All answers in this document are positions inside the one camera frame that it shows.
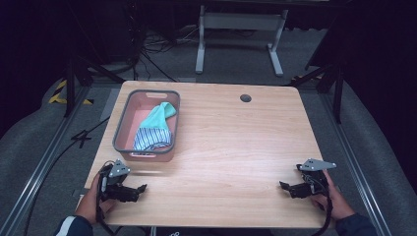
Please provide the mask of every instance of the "plastic bin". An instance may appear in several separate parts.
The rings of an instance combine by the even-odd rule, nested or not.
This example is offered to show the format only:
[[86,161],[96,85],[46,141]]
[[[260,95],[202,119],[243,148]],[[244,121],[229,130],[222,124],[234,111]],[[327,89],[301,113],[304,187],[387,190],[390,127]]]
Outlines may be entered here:
[[[154,107],[163,101],[170,102],[176,109],[176,114],[166,119],[171,132],[171,145],[158,147],[154,150],[133,149],[133,143],[141,123],[148,117]],[[123,158],[130,161],[167,162],[174,156],[175,137],[180,112],[180,94],[174,90],[145,90],[132,91],[120,117],[119,125],[113,139],[114,148]]]

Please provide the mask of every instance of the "towel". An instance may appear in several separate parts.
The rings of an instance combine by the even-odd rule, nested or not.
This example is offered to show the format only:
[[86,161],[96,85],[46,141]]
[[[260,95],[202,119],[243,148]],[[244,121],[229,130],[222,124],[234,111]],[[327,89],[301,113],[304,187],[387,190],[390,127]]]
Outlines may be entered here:
[[150,112],[141,123],[136,133],[133,149],[154,150],[171,145],[171,132],[166,119],[175,115],[177,111],[169,102],[161,102]]

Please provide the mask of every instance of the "dark sleeve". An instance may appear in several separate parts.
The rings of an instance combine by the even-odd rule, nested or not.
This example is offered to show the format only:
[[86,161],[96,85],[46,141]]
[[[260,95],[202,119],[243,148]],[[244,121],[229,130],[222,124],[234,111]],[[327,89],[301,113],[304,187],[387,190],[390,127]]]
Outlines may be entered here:
[[68,216],[61,221],[55,236],[92,236],[89,221],[81,216]]
[[336,232],[340,236],[378,236],[377,230],[369,218],[359,213],[338,220]]

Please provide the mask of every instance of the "wooden tabletop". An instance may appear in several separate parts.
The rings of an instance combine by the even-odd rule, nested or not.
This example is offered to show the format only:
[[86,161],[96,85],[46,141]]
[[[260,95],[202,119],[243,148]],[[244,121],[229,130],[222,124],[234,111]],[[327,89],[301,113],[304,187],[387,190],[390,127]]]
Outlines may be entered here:
[[[125,161],[112,140],[128,94],[169,89],[181,95],[170,162]],[[250,102],[240,99],[252,97]],[[115,225],[314,227],[325,216],[309,199],[291,199],[278,182],[303,183],[295,164],[322,159],[296,88],[126,82],[93,162],[86,188],[107,160],[132,172],[124,186],[148,184],[136,203],[118,203]]]

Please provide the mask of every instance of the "person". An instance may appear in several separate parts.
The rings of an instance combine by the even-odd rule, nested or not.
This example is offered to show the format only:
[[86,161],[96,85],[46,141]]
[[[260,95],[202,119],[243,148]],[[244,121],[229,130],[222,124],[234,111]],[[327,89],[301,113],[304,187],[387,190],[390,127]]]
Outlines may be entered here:
[[[377,230],[368,217],[361,215],[349,205],[347,200],[338,192],[328,172],[323,170],[328,179],[328,192],[333,205],[331,217],[335,220],[335,230],[340,236],[374,236]],[[328,199],[323,195],[310,196],[315,207],[328,208]]]
[[[363,216],[349,205],[347,200],[337,191],[328,172],[323,171],[328,179],[329,196],[332,201],[333,209],[331,217],[335,220],[335,230],[340,236],[374,236],[378,235],[377,230],[368,217]],[[80,201],[75,214],[63,219],[55,231],[56,236],[92,236],[92,225],[96,224],[95,220],[95,201],[97,194],[98,175],[92,181],[91,188]],[[310,196],[312,204],[315,207],[323,206],[326,210],[328,200],[323,195]],[[115,204],[114,200],[107,200],[100,203],[103,213],[108,212]]]
[[[95,175],[91,188],[81,199],[74,215],[61,221],[55,231],[56,236],[92,236],[92,225],[96,224],[95,205],[97,196],[97,184],[99,175]],[[107,213],[114,205],[115,200],[107,200],[100,203],[103,213]]]

